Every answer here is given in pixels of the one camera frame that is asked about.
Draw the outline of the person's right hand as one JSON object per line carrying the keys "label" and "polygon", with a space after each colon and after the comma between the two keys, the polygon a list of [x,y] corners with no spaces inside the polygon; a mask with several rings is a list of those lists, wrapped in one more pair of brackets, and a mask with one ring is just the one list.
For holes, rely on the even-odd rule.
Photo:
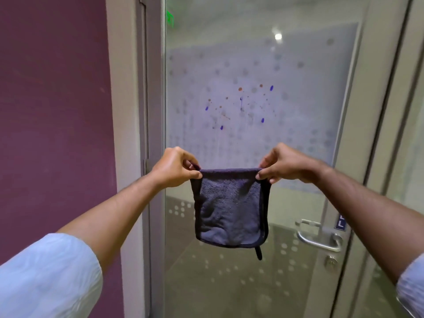
{"label": "person's right hand", "polygon": [[263,157],[259,164],[260,170],[267,167],[276,167],[283,180],[300,180],[303,183],[315,184],[319,181],[326,165],[286,144],[279,143]]}

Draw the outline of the person's left hand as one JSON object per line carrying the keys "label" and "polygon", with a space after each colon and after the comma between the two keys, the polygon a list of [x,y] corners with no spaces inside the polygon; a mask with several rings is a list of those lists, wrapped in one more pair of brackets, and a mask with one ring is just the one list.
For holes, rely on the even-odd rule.
{"label": "person's left hand", "polygon": [[160,160],[151,170],[151,178],[159,189],[178,187],[183,183],[176,183],[179,170],[200,171],[199,162],[195,156],[180,147],[165,149]]}

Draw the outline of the dark grey microfibre cloth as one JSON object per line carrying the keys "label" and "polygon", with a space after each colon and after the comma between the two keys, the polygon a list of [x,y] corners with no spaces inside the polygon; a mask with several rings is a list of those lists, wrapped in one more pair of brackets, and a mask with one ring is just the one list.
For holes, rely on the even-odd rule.
{"label": "dark grey microfibre cloth", "polygon": [[190,180],[199,241],[222,248],[254,249],[262,260],[261,246],[269,234],[271,184],[256,179],[260,170],[201,169],[202,178]]}

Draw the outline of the person's right forearm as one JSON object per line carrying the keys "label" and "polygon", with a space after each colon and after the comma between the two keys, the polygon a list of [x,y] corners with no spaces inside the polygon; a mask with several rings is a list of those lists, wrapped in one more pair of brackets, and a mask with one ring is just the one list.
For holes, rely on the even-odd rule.
{"label": "person's right forearm", "polygon": [[369,254],[398,286],[424,286],[424,215],[322,163],[314,184],[346,219]]}

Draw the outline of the person's left forearm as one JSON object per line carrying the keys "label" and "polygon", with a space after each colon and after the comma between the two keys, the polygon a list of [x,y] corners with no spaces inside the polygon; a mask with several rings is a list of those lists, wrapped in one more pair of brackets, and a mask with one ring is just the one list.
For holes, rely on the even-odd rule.
{"label": "person's left forearm", "polygon": [[107,272],[140,215],[164,184],[162,174],[151,171],[57,233],[82,240],[95,254],[102,272]]}

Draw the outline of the frosted glass door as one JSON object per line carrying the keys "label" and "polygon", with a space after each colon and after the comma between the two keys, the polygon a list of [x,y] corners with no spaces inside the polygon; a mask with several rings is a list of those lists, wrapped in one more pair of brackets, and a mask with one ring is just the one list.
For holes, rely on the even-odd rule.
{"label": "frosted glass door", "polygon": [[[409,19],[424,0],[165,0],[166,144],[202,169],[257,167],[282,142],[359,182]],[[351,229],[313,184],[270,190],[253,250],[195,237],[189,183],[166,191],[164,318],[330,318]],[[295,221],[343,237],[300,242]],[[328,271],[327,255],[338,266]]]}

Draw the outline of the light blue left sleeve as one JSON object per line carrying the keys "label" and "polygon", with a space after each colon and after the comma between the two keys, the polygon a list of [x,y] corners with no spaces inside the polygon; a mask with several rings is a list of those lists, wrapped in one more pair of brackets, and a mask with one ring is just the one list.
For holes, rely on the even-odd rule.
{"label": "light blue left sleeve", "polygon": [[87,318],[102,287],[85,242],[48,234],[0,265],[0,318]]}

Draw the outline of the light blue sleeve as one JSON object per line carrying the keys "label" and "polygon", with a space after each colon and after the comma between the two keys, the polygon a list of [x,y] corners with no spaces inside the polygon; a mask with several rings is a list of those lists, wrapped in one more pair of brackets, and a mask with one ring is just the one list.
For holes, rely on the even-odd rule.
{"label": "light blue sleeve", "polygon": [[414,318],[424,318],[424,253],[401,274],[396,292],[400,304]]}
{"label": "light blue sleeve", "polygon": [[87,318],[102,287],[85,242],[48,234],[0,265],[0,318]]}

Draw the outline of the light blue right sleeve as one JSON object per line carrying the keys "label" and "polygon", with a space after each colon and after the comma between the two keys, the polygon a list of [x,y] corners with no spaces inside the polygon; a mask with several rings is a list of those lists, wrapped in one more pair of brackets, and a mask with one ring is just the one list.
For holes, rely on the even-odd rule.
{"label": "light blue right sleeve", "polygon": [[424,318],[424,253],[401,274],[396,292],[400,304],[414,318]]}

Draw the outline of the grey metal door frame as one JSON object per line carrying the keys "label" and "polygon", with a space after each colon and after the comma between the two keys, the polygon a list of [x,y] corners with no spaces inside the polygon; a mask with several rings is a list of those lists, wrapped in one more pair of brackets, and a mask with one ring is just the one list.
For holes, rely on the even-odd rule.
{"label": "grey metal door frame", "polygon": [[[165,0],[106,0],[117,189],[146,175],[165,149]],[[165,192],[121,250],[125,318],[165,318]]]}

